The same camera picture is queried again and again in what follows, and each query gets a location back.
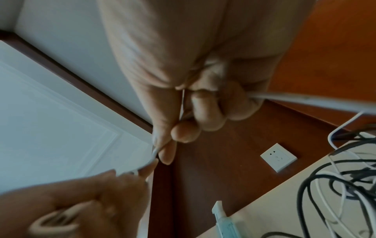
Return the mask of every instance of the orange wooden surface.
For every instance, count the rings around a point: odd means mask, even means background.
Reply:
[[[375,9],[375,0],[318,1],[270,90],[376,101]],[[335,125],[353,115],[283,104]],[[362,123],[375,121],[362,118]]]

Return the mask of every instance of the power outlet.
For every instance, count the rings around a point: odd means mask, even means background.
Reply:
[[[291,154],[278,143],[265,151],[261,155],[261,158],[263,158],[276,172],[281,171],[296,160],[295,155]]]

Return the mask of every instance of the cable bundle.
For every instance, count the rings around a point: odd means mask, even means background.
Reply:
[[[300,185],[298,194],[297,194],[297,212],[299,216],[300,225],[303,231],[304,238],[310,238],[310,234],[308,231],[308,227],[306,224],[306,220],[304,218],[304,211],[303,211],[303,194],[304,191],[307,190],[309,200],[315,207],[318,215],[320,216],[321,220],[325,224],[325,226],[328,228],[330,235],[332,238],[341,238],[332,228],[332,224],[338,224],[340,225],[346,233],[351,238],[364,238],[361,236],[361,234],[354,234],[341,220],[343,215],[343,208],[345,205],[346,200],[358,200],[360,203],[360,208],[363,212],[363,215],[366,220],[366,224],[368,227],[369,232],[369,238],[376,232],[376,159],[373,160],[366,160],[361,159],[359,157],[359,154],[368,154],[368,153],[354,153],[352,151],[349,151],[349,149],[356,148],[358,146],[364,145],[364,144],[376,144],[376,138],[365,138],[361,135],[361,132],[367,132],[367,131],[376,131],[376,125],[369,125],[365,128],[342,133],[340,135],[335,135],[339,130],[356,120],[359,116],[362,115],[362,112],[355,115],[353,118],[351,118],[349,121],[332,131],[328,135],[328,142],[329,144],[335,149],[332,153],[329,154],[329,163],[323,164],[322,166],[319,166],[317,169],[315,169],[311,175],[306,178]],[[348,144],[337,148],[333,140],[337,141],[353,141],[349,142]],[[354,159],[351,160],[337,160],[333,161],[332,156],[340,154],[340,153],[348,153]],[[337,164],[343,164],[343,163],[362,163],[365,168],[359,169],[359,170],[349,170],[349,171],[340,171],[337,167]],[[327,168],[329,166],[332,166],[335,172],[331,171],[323,171],[322,169]],[[346,179],[344,175],[350,175],[351,179]],[[333,209],[329,206],[327,200],[325,199],[320,184],[319,179],[327,179],[329,183],[329,188],[337,195],[341,197],[341,204],[338,214],[336,214]],[[325,207],[328,209],[329,213],[332,215],[335,221],[330,221],[329,219],[325,218],[322,214],[320,208],[314,201],[311,193],[311,183],[315,182],[318,195],[320,196],[321,200],[323,201]],[[337,191],[333,184],[334,182],[338,182],[341,185],[341,191]],[[371,188],[366,189],[361,185],[356,185],[355,183],[370,183],[372,184]],[[295,236],[288,233],[283,232],[269,232],[261,236],[261,238],[267,238],[271,236],[284,236],[284,237],[290,237],[290,238],[301,238],[299,236]]]

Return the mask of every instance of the white cap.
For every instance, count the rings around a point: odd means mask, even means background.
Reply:
[[[222,217],[227,217],[222,207],[222,201],[216,201],[211,212],[215,215],[217,221]]]

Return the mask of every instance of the wooden frame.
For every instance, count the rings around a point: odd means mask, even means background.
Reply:
[[[123,116],[127,120],[146,130],[147,132],[152,133],[153,126],[150,123],[134,114],[129,109],[125,108],[120,103],[113,100],[79,76],[70,72],[67,68],[53,60],[51,57],[47,56],[45,53],[41,52],[39,49],[19,37],[17,34],[0,31],[0,40],[5,42],[12,48],[18,50],[22,54],[26,55],[38,64],[42,65],[49,71],[58,75],[59,77],[72,84],[82,92],[86,93],[90,97],[94,98],[98,102],[102,103],[109,109]]]

